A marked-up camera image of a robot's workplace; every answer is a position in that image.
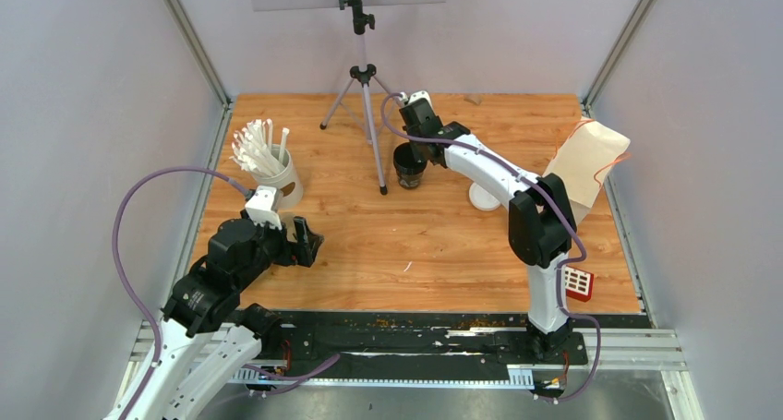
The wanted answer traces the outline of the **black paper cup stack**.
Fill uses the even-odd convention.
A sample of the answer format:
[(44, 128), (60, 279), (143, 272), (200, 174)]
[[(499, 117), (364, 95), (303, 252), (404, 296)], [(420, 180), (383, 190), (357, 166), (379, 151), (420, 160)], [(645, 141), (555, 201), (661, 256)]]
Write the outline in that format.
[(410, 143), (401, 143), (394, 149), (392, 164), (401, 187), (415, 189), (420, 186), (427, 162), (416, 157)]

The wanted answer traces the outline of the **white plastic cup lid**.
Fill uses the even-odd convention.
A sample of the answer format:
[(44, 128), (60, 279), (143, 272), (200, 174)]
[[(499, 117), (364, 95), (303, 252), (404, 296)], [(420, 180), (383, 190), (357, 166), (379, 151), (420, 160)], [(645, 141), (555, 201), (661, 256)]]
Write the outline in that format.
[(493, 211), (501, 206), (500, 201), (478, 183), (470, 185), (468, 197), (471, 204), (481, 211)]

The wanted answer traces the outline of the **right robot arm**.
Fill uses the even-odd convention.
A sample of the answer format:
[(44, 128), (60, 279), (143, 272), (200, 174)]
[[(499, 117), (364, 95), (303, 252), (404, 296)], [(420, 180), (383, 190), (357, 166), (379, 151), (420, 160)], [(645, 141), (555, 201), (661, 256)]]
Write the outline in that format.
[(572, 332), (562, 268), (576, 222), (564, 182), (514, 165), (457, 122), (443, 124), (425, 98), (406, 101), (400, 115), (417, 158), (462, 174), (507, 211), (508, 242), (528, 274), (527, 349), (539, 362), (552, 361)]

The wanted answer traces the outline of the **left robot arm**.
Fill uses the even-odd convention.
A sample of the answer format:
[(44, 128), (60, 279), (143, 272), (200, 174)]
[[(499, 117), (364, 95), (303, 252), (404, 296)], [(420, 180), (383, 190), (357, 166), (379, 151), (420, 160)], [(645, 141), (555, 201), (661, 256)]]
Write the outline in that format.
[(173, 288), (155, 344), (110, 419), (194, 419), (249, 360), (271, 358), (283, 346), (280, 318), (258, 304), (242, 310), (223, 341), (199, 365), (199, 352), (234, 313), (240, 294), (264, 271), (310, 267), (325, 238), (293, 218), (295, 238), (284, 224), (257, 224), (247, 215), (223, 222), (188, 274)]

